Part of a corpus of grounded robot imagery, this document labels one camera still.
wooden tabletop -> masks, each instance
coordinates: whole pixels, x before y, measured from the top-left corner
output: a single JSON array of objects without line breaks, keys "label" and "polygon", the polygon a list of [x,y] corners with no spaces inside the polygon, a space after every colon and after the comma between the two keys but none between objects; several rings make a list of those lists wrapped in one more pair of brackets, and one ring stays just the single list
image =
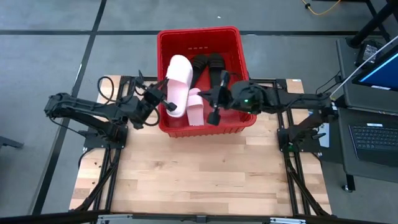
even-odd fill
[{"label": "wooden tabletop", "polygon": [[[119,86],[120,76],[110,76]],[[301,80],[287,80],[288,91],[303,93]],[[110,95],[109,82],[101,86]],[[293,110],[295,123],[308,116]],[[153,113],[148,122],[153,123]],[[209,215],[292,214],[276,114],[262,113],[237,134],[170,138],[158,126],[135,130],[122,150],[111,211]],[[87,154],[80,166],[70,208],[79,206],[95,187],[104,149]],[[305,183],[317,202],[331,212],[319,161],[301,153]],[[104,208],[105,186],[100,208]],[[296,186],[299,210],[303,213]]]}]

laptop screen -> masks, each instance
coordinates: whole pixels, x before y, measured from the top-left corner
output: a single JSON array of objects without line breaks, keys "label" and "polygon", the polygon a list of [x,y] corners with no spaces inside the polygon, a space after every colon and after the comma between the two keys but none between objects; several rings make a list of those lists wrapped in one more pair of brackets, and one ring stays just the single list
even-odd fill
[{"label": "laptop screen", "polygon": [[398,89],[398,53],[358,80],[375,88]]}]

slide sandal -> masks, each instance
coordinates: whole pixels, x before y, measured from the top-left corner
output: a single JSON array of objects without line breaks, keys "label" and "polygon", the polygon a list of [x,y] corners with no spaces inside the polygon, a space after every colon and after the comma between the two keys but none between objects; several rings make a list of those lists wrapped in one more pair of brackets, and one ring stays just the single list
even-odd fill
[{"label": "slide sandal", "polygon": [[203,99],[197,95],[200,92],[198,88],[193,88],[189,91],[187,103],[188,123],[190,126],[205,125],[205,118],[203,117]]},{"label": "slide sandal", "polygon": [[210,75],[210,88],[219,86],[221,84],[221,71],[225,70],[225,61],[223,56],[214,53],[208,58],[209,75]]},{"label": "slide sandal", "polygon": [[177,108],[174,111],[167,110],[167,114],[173,118],[181,118],[187,108],[189,87],[192,81],[191,62],[182,55],[174,55],[167,68],[167,101],[174,103]]},{"label": "slide sandal", "polygon": [[192,60],[193,76],[191,82],[191,89],[195,87],[202,72],[207,66],[206,55],[196,55]]}]

red crate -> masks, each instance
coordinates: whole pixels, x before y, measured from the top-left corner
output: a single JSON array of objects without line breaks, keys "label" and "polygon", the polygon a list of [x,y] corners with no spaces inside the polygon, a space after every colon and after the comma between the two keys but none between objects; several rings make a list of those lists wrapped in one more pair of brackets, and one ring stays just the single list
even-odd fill
[{"label": "red crate", "polygon": [[[236,27],[214,27],[202,29],[164,30],[157,35],[157,78],[166,77],[167,67],[173,55],[184,55],[191,60],[195,55],[219,53],[224,57],[226,69],[234,73],[228,88],[237,81],[248,80],[249,75],[244,61],[239,30]],[[210,89],[208,68],[202,73],[197,85],[202,91]],[[205,123],[211,112],[209,103],[203,100]],[[159,128],[170,137],[199,136],[207,134],[238,133],[256,122],[256,116],[235,110],[220,110],[221,121],[218,126],[189,126],[185,114],[181,118],[170,117],[160,105]]]}]

table leg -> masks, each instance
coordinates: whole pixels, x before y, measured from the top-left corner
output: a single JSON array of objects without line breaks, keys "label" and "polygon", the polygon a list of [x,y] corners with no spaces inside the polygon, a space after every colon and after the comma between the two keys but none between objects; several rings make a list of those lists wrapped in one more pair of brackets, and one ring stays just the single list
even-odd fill
[{"label": "table leg", "polygon": [[355,181],[354,176],[346,174],[347,184],[342,186],[341,188],[346,192],[353,192],[355,190]]}]

